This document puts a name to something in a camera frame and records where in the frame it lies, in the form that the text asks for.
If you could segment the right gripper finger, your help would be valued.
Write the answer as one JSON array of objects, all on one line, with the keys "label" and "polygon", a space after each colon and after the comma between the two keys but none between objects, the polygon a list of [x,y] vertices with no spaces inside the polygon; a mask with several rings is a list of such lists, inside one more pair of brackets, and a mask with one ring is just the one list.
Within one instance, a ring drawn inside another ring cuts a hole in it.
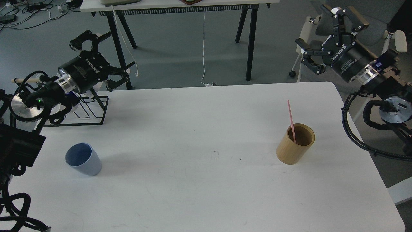
[{"label": "right gripper finger", "polygon": [[356,36],[362,30],[367,29],[370,24],[354,6],[331,7],[327,4],[320,6],[322,15],[320,18],[320,35],[343,35]]},{"label": "right gripper finger", "polygon": [[301,49],[303,49],[303,53],[302,53],[303,57],[301,58],[301,64],[305,65],[316,75],[320,75],[324,73],[325,67],[321,64],[315,63],[312,57],[313,56],[328,57],[332,54],[332,52],[325,51],[325,50],[319,50],[319,49],[317,50],[311,49],[309,44],[307,44],[302,38],[296,39],[295,42]]}]

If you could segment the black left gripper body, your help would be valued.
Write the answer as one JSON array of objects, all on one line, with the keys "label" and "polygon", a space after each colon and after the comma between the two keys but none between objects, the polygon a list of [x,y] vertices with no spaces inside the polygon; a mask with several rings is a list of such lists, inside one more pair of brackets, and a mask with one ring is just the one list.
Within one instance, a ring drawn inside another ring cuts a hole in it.
[{"label": "black left gripper body", "polygon": [[103,70],[104,67],[109,67],[109,62],[102,54],[81,51],[78,56],[58,67],[58,72],[61,77],[68,76],[68,80],[74,86],[74,92],[82,94],[108,78],[108,72]]}]

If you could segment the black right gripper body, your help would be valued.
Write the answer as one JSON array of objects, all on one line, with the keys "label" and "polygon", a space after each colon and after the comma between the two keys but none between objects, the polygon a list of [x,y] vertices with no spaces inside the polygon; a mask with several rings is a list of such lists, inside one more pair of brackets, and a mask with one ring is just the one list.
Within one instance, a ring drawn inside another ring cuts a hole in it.
[{"label": "black right gripper body", "polygon": [[323,50],[331,51],[328,57],[323,57],[323,64],[331,67],[347,83],[358,80],[366,85],[379,75],[375,66],[377,57],[363,46],[353,35],[341,35],[341,43],[329,35],[323,42]]}]

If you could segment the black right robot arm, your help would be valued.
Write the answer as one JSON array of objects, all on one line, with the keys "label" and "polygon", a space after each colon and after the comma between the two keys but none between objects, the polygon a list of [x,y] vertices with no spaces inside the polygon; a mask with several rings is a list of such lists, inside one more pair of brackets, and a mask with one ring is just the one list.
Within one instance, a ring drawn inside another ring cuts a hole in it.
[{"label": "black right robot arm", "polygon": [[[332,20],[332,31],[318,49],[312,48],[305,39],[296,43],[301,49],[300,62],[315,75],[331,68],[345,82],[360,82],[358,91],[348,95],[342,111],[344,130],[351,141],[373,155],[395,160],[411,161],[411,83],[402,83],[396,78],[400,71],[396,66],[398,51],[387,49],[377,57],[359,42],[356,35],[368,28],[369,23],[353,7],[320,6],[327,18]],[[349,127],[348,112],[356,97],[378,96],[369,100],[363,110],[364,122],[377,130],[391,130],[404,143],[403,154],[381,151],[361,141]]]}]

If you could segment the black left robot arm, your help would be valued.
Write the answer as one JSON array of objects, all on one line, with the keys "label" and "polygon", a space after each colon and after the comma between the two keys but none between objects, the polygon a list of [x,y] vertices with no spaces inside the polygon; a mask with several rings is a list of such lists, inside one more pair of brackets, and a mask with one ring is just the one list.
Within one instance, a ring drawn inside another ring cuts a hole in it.
[{"label": "black left robot arm", "polygon": [[70,48],[79,54],[58,67],[57,75],[34,71],[12,80],[17,85],[14,93],[1,90],[1,210],[7,213],[1,222],[14,222],[9,232],[23,227],[39,232],[51,230],[29,217],[29,194],[9,192],[11,179],[23,175],[39,155],[46,139],[40,135],[42,129],[102,125],[108,97],[97,95],[97,91],[102,84],[113,91],[129,81],[129,69],[135,62],[113,67],[98,50],[99,44],[111,35],[86,30],[70,41]]}]

